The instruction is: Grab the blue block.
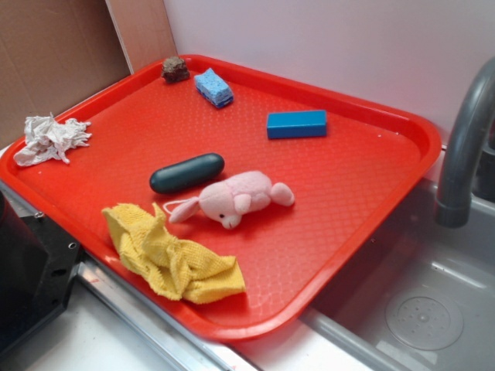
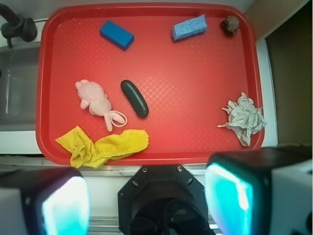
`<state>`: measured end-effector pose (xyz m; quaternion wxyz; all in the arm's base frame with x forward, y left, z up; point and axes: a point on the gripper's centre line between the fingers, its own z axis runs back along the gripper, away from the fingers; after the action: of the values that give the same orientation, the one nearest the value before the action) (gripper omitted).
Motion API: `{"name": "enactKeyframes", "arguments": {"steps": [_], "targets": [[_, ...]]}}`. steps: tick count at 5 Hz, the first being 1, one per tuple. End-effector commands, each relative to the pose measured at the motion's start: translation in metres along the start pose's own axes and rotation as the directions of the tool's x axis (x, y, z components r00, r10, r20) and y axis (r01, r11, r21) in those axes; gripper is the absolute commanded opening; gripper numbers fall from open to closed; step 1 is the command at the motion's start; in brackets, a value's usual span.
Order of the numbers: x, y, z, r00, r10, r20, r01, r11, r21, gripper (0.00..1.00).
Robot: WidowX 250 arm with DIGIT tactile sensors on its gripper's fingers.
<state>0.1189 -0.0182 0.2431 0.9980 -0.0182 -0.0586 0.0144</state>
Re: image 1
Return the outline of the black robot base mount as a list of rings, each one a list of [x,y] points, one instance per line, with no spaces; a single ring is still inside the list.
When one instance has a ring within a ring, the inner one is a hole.
[[[67,309],[80,255],[55,221],[19,216],[1,195],[1,356]]]

